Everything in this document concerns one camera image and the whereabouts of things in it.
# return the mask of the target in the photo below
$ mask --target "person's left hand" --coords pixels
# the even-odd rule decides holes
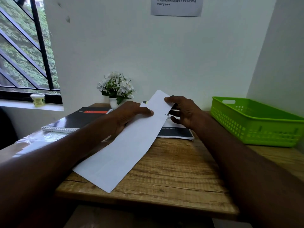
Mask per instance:
[[[146,116],[152,116],[154,112],[147,107],[140,107],[140,104],[133,101],[127,101],[116,110],[113,110],[108,114],[116,125],[114,134],[117,135],[124,129],[126,123],[128,123],[137,114],[143,114]]]

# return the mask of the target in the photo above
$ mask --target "window sill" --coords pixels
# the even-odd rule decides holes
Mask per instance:
[[[0,99],[0,106],[3,107],[14,107],[24,109],[40,109],[40,110],[53,110],[53,111],[64,111],[63,105],[47,103],[41,107],[35,107],[32,102],[28,101],[13,101]]]

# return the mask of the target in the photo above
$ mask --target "window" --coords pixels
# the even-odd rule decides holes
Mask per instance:
[[[42,0],[0,0],[0,98],[62,104]]]

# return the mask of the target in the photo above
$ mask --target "tree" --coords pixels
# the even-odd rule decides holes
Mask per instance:
[[[13,0],[0,0],[0,7],[10,15],[14,21],[39,45],[36,28],[34,22],[21,10],[21,8]],[[24,8],[31,13],[30,6],[25,4]],[[49,66],[52,74],[54,88],[59,89],[58,77],[55,67],[53,51],[51,47],[50,35],[47,26],[47,20],[43,7],[37,6],[40,26],[44,36],[45,48],[47,51]],[[41,53],[36,47],[27,40],[13,24],[11,24],[5,16],[0,14],[0,29],[5,32],[28,56],[36,62],[42,69],[44,64]],[[0,48],[23,70],[25,71],[40,87],[48,88],[47,79],[37,71],[13,46],[11,46],[2,36],[0,36]],[[14,69],[7,61],[0,57],[0,65],[2,64],[8,75],[13,78],[19,85],[24,87],[33,87],[16,69]],[[36,90],[26,90],[27,92],[37,92]]]

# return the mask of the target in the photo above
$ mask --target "spiral binding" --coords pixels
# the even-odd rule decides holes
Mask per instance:
[[[64,128],[64,127],[54,127],[54,126],[43,126],[41,128],[43,131],[59,132],[59,133],[72,133],[78,128]]]

